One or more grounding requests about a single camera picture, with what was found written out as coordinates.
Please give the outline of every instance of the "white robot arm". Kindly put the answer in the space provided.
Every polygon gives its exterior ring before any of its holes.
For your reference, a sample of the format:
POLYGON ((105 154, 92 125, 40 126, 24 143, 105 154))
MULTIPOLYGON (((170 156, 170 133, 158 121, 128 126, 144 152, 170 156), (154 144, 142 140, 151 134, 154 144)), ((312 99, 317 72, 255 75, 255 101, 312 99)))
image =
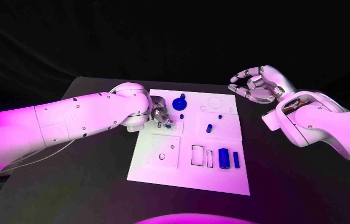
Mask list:
POLYGON ((230 82, 247 76, 252 76, 247 80, 249 89, 234 84, 227 88, 259 104, 269 104, 276 99, 275 109, 262 115, 268 128, 281 128, 298 147, 317 141, 328 143, 350 160, 350 111, 322 93, 296 90, 272 66, 246 69, 233 76, 230 82))
POLYGON ((118 85, 109 93, 0 112, 0 171, 14 160, 49 146, 88 137, 119 124, 128 132, 139 131, 148 120, 173 125, 164 98, 149 96, 135 83, 118 85))

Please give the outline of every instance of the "rectangular slot outline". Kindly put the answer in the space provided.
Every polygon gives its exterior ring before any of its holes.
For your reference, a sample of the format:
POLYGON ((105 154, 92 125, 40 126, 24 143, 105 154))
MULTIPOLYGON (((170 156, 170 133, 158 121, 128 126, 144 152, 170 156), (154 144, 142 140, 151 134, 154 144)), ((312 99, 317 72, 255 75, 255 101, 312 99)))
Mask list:
POLYGON ((213 168, 213 151, 206 151, 206 167, 213 168), (209 167, 207 153, 211 153, 211 166, 209 167))
POLYGON ((201 165, 196 165, 196 164, 193 164, 193 163, 191 163, 191 165, 193 165, 193 166, 200 166, 200 167, 203 167, 203 166, 204 166, 204 158, 203 158, 203 150, 204 150, 204 148, 203 148, 203 146, 191 145, 191 161, 193 161, 193 147, 201 147, 201 165))

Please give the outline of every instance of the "table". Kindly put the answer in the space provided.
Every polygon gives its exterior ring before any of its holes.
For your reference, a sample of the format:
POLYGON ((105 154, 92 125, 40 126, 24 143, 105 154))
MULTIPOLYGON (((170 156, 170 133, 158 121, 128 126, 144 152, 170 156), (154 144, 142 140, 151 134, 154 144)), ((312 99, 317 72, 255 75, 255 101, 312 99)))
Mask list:
MULTIPOLYGON (((108 92, 124 82, 142 84, 148 91, 232 93, 226 85, 77 77, 62 99, 108 92)), ((0 192, 0 222, 134 223, 203 213, 256 223, 350 223, 350 161, 325 143, 298 148, 281 130, 269 131, 260 115, 275 103, 259 105, 242 97, 236 103, 250 196, 126 181, 138 132, 118 126, 14 171, 0 192)))

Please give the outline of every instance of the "blue object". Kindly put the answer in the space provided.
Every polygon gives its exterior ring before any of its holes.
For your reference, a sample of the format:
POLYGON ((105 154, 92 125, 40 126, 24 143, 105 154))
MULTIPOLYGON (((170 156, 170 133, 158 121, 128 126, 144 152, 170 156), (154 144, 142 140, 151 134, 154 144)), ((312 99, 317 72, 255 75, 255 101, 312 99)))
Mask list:
POLYGON ((229 169, 229 156, 227 156, 227 149, 219 149, 219 165, 221 169, 229 169))
POLYGON ((233 152, 234 168, 239 168, 239 154, 233 152))
POLYGON ((206 128, 206 132, 210 133, 211 132, 211 129, 213 129, 213 126, 209 124, 207 125, 207 128, 206 128))
POLYGON ((173 101, 173 108, 180 111, 185 109, 185 106, 187 102, 184 100, 184 94, 181 94, 180 98, 174 99, 173 101))

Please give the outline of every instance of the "black background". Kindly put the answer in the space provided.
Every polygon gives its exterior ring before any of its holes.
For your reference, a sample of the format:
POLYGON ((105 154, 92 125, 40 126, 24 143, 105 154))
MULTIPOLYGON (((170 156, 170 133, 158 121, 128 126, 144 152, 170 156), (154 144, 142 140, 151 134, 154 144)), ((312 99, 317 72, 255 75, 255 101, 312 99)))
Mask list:
POLYGON ((226 85, 260 65, 348 106, 345 3, 1 0, 3 108, 59 100, 77 76, 226 85))

